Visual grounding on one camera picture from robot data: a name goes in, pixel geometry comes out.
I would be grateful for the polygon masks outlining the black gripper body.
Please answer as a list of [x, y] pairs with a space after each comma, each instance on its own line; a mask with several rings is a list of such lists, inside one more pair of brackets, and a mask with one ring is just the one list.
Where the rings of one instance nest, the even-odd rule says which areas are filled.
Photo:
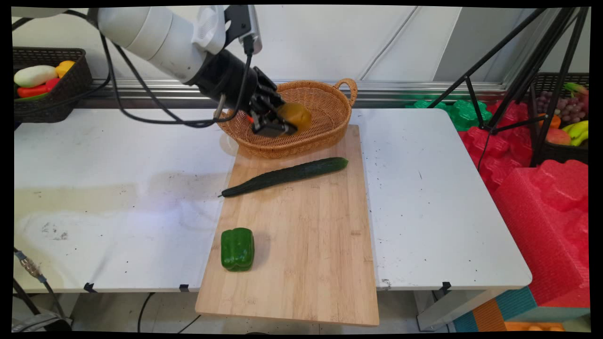
[[194, 75], [194, 85], [203, 95], [215, 101], [219, 101], [224, 94], [224, 106], [234, 109], [240, 88], [244, 84], [239, 110], [264, 113], [265, 107], [261, 106], [258, 99], [261, 96], [259, 86], [265, 85], [265, 73], [255, 66], [248, 69], [244, 76], [244, 69], [245, 62], [228, 50], [222, 50], [217, 55], [207, 52], [202, 67]]

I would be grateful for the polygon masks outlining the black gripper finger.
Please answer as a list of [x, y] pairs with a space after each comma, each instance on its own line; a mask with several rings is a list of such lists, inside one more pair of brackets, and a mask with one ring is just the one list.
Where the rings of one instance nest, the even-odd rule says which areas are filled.
[[277, 92], [277, 85], [258, 67], [254, 68], [257, 75], [257, 86], [254, 90], [254, 94], [257, 98], [266, 99], [270, 105], [275, 108], [280, 108], [286, 103]]
[[284, 108], [284, 106], [250, 105], [252, 133], [270, 138], [291, 135], [291, 124], [278, 114], [279, 109]]

